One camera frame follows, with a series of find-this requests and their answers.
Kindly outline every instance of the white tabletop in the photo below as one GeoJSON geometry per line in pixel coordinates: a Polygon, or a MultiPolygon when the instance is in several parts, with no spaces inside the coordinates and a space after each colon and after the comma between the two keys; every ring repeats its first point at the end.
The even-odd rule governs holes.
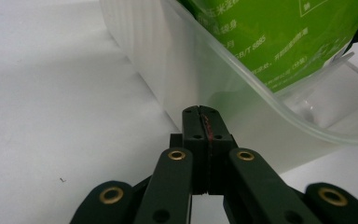
{"type": "MultiPolygon", "coordinates": [[[[151,175],[178,132],[98,1],[0,0],[0,223],[68,223],[99,184],[151,175]]],[[[358,147],[342,148],[283,179],[358,197],[358,147]]],[[[193,223],[227,223],[221,200],[194,197],[193,223]]]]}

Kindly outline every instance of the brass screw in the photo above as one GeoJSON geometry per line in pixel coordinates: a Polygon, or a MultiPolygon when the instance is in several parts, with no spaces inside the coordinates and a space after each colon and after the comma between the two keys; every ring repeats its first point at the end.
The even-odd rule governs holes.
{"type": "Polygon", "coordinates": [[[238,152],[237,157],[243,161],[252,161],[255,159],[255,155],[247,151],[238,152]]]}
{"type": "Polygon", "coordinates": [[[120,201],[123,198],[123,196],[124,196],[123,189],[121,189],[119,187],[107,188],[101,192],[100,201],[101,201],[101,203],[104,203],[104,204],[117,203],[118,201],[120,201]],[[111,191],[114,191],[116,194],[113,197],[106,197],[106,194],[111,191]]]}
{"type": "Polygon", "coordinates": [[[181,161],[186,157],[186,154],[183,151],[175,150],[175,151],[170,152],[168,154],[168,157],[174,161],[181,161]]]}
{"type": "Polygon", "coordinates": [[[320,188],[318,193],[323,200],[332,205],[343,207],[348,204],[347,198],[335,189],[320,188]]]}

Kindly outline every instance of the plastic container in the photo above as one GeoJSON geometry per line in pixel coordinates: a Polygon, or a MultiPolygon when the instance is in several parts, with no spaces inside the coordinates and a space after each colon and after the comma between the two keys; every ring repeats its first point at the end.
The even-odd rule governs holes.
{"type": "Polygon", "coordinates": [[[220,111],[241,147],[279,173],[358,144],[358,69],[348,56],[272,93],[175,0],[101,0],[108,30],[173,122],[220,111]]]}

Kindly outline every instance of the transparent plastic packaging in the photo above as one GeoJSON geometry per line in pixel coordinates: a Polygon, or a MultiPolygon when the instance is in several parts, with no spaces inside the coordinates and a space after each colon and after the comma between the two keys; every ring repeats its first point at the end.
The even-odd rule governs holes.
{"type": "Polygon", "coordinates": [[[241,147],[281,173],[358,144],[358,69],[348,56],[272,93],[175,0],[101,0],[113,38],[181,127],[181,112],[221,113],[241,147]]]}

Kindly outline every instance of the white surface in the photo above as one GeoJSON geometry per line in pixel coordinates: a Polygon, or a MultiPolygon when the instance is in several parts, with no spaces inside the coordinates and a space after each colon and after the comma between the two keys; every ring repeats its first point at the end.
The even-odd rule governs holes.
{"type": "MultiPolygon", "coordinates": [[[[0,223],[68,223],[97,185],[150,175],[177,132],[97,1],[0,0],[0,223]]],[[[282,176],[358,197],[358,147],[282,176]]],[[[192,217],[227,223],[210,196],[195,197],[192,217]]]]}

